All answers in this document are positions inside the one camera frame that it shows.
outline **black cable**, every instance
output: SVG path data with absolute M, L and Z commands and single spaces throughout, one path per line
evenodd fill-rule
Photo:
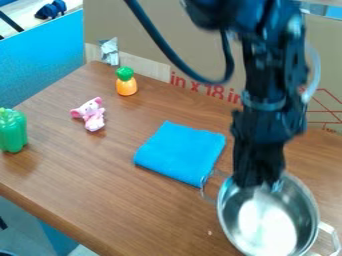
M 148 18 L 148 16 L 136 0 L 125 0 L 125 2 L 128 5 L 128 7 L 132 10 L 134 15 L 137 17 L 137 19 L 140 21 L 142 26 L 145 28 L 147 33 L 151 36 L 153 41 L 160 48 L 160 50 L 173 64 L 175 64 L 185 74 L 199 82 L 206 84 L 223 84 L 229 80 L 234 71 L 234 61 L 230 54 L 229 41 L 225 30 L 220 30 L 220 33 L 222 38 L 223 54 L 226 61 L 226 71 L 222 79 L 215 81 L 205 78 L 202 75 L 198 74 L 178 56 L 178 54 L 165 41 L 163 36 L 159 33 L 157 28 L 153 25 L 151 20 Z
M 6 14 L 4 14 L 2 11 L 0 11 L 0 19 L 5 21 L 8 25 L 10 25 L 12 28 L 14 28 L 18 32 L 23 32 L 24 29 L 20 27 L 17 23 L 14 22 L 10 17 L 8 17 Z

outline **pot handle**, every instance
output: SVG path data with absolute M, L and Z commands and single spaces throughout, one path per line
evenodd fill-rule
M 334 246 L 334 252 L 329 254 L 329 256 L 338 256 L 339 253 L 341 252 L 341 243 L 340 243 L 340 239 L 338 238 L 338 234 L 337 231 L 334 227 L 330 226 L 329 224 L 325 223 L 325 222 L 320 222 L 318 225 L 318 228 L 324 232 L 326 232 L 327 234 L 331 235 L 331 239 L 333 242 L 333 246 Z M 310 253 L 310 256 L 321 256 L 320 254 L 317 253 Z
M 211 170 L 211 172 L 207 175 L 207 176 L 204 176 L 201 180 L 201 188 L 200 188 L 200 194 L 201 194 L 201 197 L 207 201 L 208 203 L 211 203 L 211 204 L 216 204 L 216 199 L 213 199 L 211 198 L 210 196 L 208 196 L 206 193 L 205 193 L 205 184 L 207 183 L 208 179 L 213 177 L 215 174 L 223 177 L 223 178 L 227 178 L 229 175 L 223 173 L 222 171 L 220 170 L 217 170 L 217 169 L 213 169 Z

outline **orange toy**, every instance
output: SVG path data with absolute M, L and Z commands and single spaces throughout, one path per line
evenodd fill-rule
M 134 71 L 130 67 L 121 67 L 116 70 L 116 91 L 122 96 L 129 96 L 138 91 L 137 82 L 133 77 Z

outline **toy fruit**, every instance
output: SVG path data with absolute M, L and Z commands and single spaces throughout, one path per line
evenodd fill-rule
M 0 108 L 0 149 L 19 152 L 27 144 L 26 124 L 24 113 Z
M 116 70 L 116 91 L 122 96 L 129 96 L 138 91 L 137 82 L 133 77 L 134 71 L 130 67 L 121 67 Z

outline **table surface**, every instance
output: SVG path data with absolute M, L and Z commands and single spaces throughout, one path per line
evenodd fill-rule
M 93 62 L 18 106 L 28 116 L 30 144 L 0 156 L 0 195 L 101 255 L 240 255 L 196 188 L 132 164 L 136 149 L 170 120 L 227 135 L 217 168 L 231 173 L 233 106 L 136 79 L 139 92 L 120 97 L 113 68 Z M 69 110 L 96 96 L 107 109 L 106 129 L 91 134 Z M 288 170 L 340 231 L 341 148 L 342 137 L 315 130 L 286 148 Z

